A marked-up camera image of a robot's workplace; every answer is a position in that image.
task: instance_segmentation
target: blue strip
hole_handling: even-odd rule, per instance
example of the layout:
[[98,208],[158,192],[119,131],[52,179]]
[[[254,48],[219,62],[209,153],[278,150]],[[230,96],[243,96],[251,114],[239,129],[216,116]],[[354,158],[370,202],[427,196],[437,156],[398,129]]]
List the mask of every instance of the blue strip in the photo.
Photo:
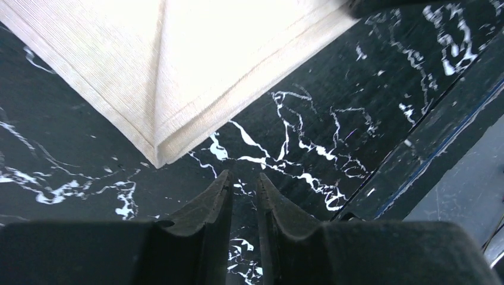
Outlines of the blue strip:
[[402,184],[402,186],[396,191],[394,192],[394,194],[388,199],[387,203],[382,206],[380,209],[378,209],[378,212],[376,212],[376,214],[374,215],[374,218],[373,219],[376,219],[378,218],[381,214],[383,214],[391,205],[392,203],[394,202],[394,200],[397,199],[397,197],[399,196],[399,193],[401,193],[401,191],[406,187],[406,185],[408,185],[410,182],[412,182],[413,180],[417,179],[420,175],[420,173],[427,167],[427,165],[434,159],[434,157],[436,155],[439,154],[439,152],[441,151],[441,149],[443,149],[447,144],[448,142],[453,138],[453,136],[455,136],[455,134],[462,128],[464,127],[464,125],[470,120],[472,119],[476,112],[478,112],[478,110],[485,104],[487,103],[487,101],[495,95],[495,93],[497,92],[498,89],[500,89],[500,87],[504,84],[504,80],[501,80],[493,89],[492,91],[489,93],[489,95],[487,97],[485,97],[485,99],[483,99],[483,101],[481,101],[481,103],[468,115],[465,117],[465,119],[462,121],[462,123],[450,134],[449,137],[447,137],[439,146],[438,148],[434,151],[433,154],[431,154],[428,159],[426,161],[424,161],[424,163],[422,163],[420,165],[420,167],[418,167],[418,169],[410,176],[410,178],[404,183]]

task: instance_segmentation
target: marble tabletop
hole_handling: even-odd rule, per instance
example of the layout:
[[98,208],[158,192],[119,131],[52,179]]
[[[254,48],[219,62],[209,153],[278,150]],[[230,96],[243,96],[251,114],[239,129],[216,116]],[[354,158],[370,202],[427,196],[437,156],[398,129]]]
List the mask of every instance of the marble tabletop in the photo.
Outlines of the marble tabletop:
[[331,219],[484,52],[503,26],[503,3],[364,18],[161,169],[1,26],[0,223],[164,219],[230,169],[228,283],[258,283],[258,173]]

